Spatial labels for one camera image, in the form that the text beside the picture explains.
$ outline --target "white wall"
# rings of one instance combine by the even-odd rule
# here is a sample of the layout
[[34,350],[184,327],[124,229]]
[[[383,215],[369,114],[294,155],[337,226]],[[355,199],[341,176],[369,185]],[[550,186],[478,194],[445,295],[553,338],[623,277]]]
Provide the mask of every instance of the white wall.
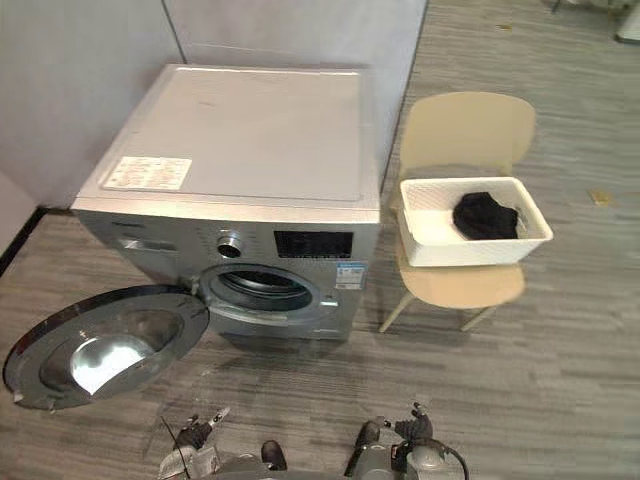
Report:
[[36,209],[36,201],[0,172],[0,255]]
[[167,3],[189,63],[371,67],[384,173],[427,0]]
[[0,7],[0,169],[69,206],[176,43],[159,0]]

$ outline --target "cable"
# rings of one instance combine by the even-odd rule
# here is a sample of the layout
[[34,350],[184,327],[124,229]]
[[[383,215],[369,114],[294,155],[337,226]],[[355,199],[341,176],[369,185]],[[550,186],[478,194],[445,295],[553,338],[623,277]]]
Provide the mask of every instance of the cable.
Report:
[[467,468],[467,462],[464,461],[464,458],[462,458],[462,455],[460,455],[451,447],[448,447],[446,445],[445,447],[447,448],[447,453],[450,453],[451,455],[456,457],[458,462],[460,462],[460,466],[462,467],[462,471],[464,472],[464,480],[469,480],[469,469]]
[[189,470],[187,470],[187,462],[184,461],[182,450],[180,450],[180,447],[178,446],[178,441],[176,440],[175,435],[171,431],[169,424],[167,423],[167,421],[164,419],[162,415],[160,415],[160,420],[162,420],[162,423],[164,423],[164,426],[167,427],[167,431],[169,432],[169,435],[171,435],[171,438],[173,438],[173,445],[178,449],[178,453],[180,454],[180,458],[182,459],[182,465],[184,465],[184,473],[187,475],[187,478],[191,480],[191,475],[189,475]]
[[442,443],[439,440],[436,440],[435,438],[430,438],[429,442],[433,442],[435,443],[437,446],[439,446],[440,448],[442,448],[442,450],[445,453],[450,453],[451,455],[453,455],[454,457],[456,457],[456,460],[458,460],[458,462],[460,463],[460,466],[462,467],[462,471],[464,472],[464,480],[469,480],[469,469],[467,468],[467,462],[464,461],[464,458],[462,458],[462,455],[460,455],[455,449],[451,448],[449,445],[445,445],[444,443]]

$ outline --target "white plastic basket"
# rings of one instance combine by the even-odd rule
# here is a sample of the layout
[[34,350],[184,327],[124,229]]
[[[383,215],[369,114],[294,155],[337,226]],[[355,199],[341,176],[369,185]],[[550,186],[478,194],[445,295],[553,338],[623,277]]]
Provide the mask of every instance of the white plastic basket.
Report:
[[[435,178],[400,184],[400,234],[410,265],[445,267],[516,263],[553,238],[522,182],[513,177]],[[489,192],[518,211],[518,238],[468,240],[453,224],[453,209],[466,193]]]

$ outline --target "beige chair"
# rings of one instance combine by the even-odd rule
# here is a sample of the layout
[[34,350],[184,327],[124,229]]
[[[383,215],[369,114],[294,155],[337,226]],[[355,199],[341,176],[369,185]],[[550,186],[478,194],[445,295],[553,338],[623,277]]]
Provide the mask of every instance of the beige chair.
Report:
[[[409,113],[400,147],[399,182],[411,171],[435,165],[472,165],[510,175],[529,149],[535,110],[524,100],[483,92],[459,92],[418,100]],[[400,239],[396,256],[408,292],[380,327],[418,299],[445,308],[480,309],[463,323],[469,330],[525,287],[519,264],[474,267],[412,267]]]

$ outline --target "chair leg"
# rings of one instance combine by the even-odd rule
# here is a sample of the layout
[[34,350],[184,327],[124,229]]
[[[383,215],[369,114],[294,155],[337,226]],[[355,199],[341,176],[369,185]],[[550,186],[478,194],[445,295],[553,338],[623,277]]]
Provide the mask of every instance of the chair leg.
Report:
[[476,313],[473,317],[471,317],[469,320],[463,323],[462,326],[460,327],[460,331],[466,332],[467,330],[475,327],[477,324],[479,324],[481,321],[483,321],[489,315],[495,312],[497,308],[498,308],[497,306],[483,308],[478,313]]
[[402,299],[400,300],[396,308],[394,308],[393,312],[391,312],[391,315],[389,315],[389,317],[387,317],[387,319],[384,321],[384,323],[382,324],[378,332],[380,333],[386,332],[387,328],[389,328],[389,325],[391,325],[393,321],[396,319],[396,317],[400,315],[400,312],[402,312],[402,310],[407,308],[407,305],[409,305],[414,298],[416,297],[413,296],[413,293],[411,292],[405,293],[404,297],[402,297]]

